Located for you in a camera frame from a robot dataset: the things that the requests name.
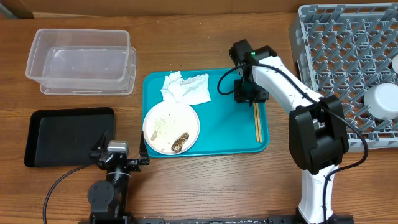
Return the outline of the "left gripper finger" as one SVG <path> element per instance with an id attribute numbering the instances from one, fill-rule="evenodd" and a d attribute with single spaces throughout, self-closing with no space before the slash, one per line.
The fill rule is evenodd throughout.
<path id="1" fill-rule="evenodd" d="M 105 148 L 105 141 L 107 137 L 107 131 L 104 131 L 100 137 L 100 139 L 94 144 L 93 152 L 100 152 L 102 149 Z"/>
<path id="2" fill-rule="evenodd" d="M 139 154 L 140 154 L 140 165 L 149 165 L 150 158 L 147 152 L 146 143 L 144 139 L 144 132 L 141 131 L 141 140 L 139 146 Z"/>

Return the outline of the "wooden chopstick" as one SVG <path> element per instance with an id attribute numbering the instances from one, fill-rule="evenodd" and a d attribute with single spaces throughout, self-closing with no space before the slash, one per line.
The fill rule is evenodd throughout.
<path id="1" fill-rule="evenodd" d="M 255 103 L 254 106 L 256 107 L 256 121 L 257 121 L 257 133 L 258 133 L 258 141 L 259 143 L 263 143 L 262 140 L 262 125 L 261 125 L 261 117 L 259 113 L 259 103 Z"/>
<path id="2" fill-rule="evenodd" d="M 255 122 L 255 129 L 256 129 L 256 141 L 260 142 L 260 137 L 259 137 L 259 130 L 258 130 L 258 120 L 257 120 L 257 103 L 253 103 L 253 109 L 254 109 L 254 122 Z"/>

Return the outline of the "white paper napkin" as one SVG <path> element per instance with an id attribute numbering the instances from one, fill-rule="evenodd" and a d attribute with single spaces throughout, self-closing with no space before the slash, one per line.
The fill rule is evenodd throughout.
<path id="1" fill-rule="evenodd" d="M 165 77 L 160 91 L 164 101 L 199 105 L 211 101 L 208 80 L 207 73 L 184 79 L 181 72 L 177 71 Z"/>

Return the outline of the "grey shallow bowl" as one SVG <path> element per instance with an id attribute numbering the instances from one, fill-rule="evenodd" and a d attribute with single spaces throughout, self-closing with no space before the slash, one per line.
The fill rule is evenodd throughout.
<path id="1" fill-rule="evenodd" d="M 397 117 L 397 85 L 383 83 L 370 88 L 364 95 L 364 104 L 377 119 L 391 120 Z"/>

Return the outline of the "white cup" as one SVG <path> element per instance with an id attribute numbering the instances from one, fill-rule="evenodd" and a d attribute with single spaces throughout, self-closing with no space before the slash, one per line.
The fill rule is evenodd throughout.
<path id="1" fill-rule="evenodd" d="M 396 73 L 398 73 L 398 55 L 396 55 L 396 56 L 392 59 L 391 67 L 392 67 L 393 71 L 395 71 Z"/>

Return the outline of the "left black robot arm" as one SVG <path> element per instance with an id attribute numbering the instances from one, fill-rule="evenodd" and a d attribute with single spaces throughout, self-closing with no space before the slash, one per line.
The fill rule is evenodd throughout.
<path id="1" fill-rule="evenodd" d="M 95 182 L 88 190 L 91 205 L 90 223 L 137 223 L 134 215 L 126 211 L 131 172 L 139 172 L 141 165 L 150 163 L 144 135 L 141 134 L 140 158 L 130 159 L 127 141 L 106 140 L 103 133 L 90 150 L 90 158 L 106 171 L 104 180 Z"/>

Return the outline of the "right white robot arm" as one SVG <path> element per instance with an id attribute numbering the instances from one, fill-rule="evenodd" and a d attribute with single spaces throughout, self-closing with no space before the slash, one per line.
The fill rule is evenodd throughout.
<path id="1" fill-rule="evenodd" d="M 289 115 L 289 151 L 302 170 L 302 223 L 337 223 L 331 208 L 333 179 L 348 151 L 342 104 L 324 98 L 303 84 L 268 45 L 253 49 L 244 39 L 229 50 L 234 70 L 237 103 L 263 103 L 273 97 Z"/>

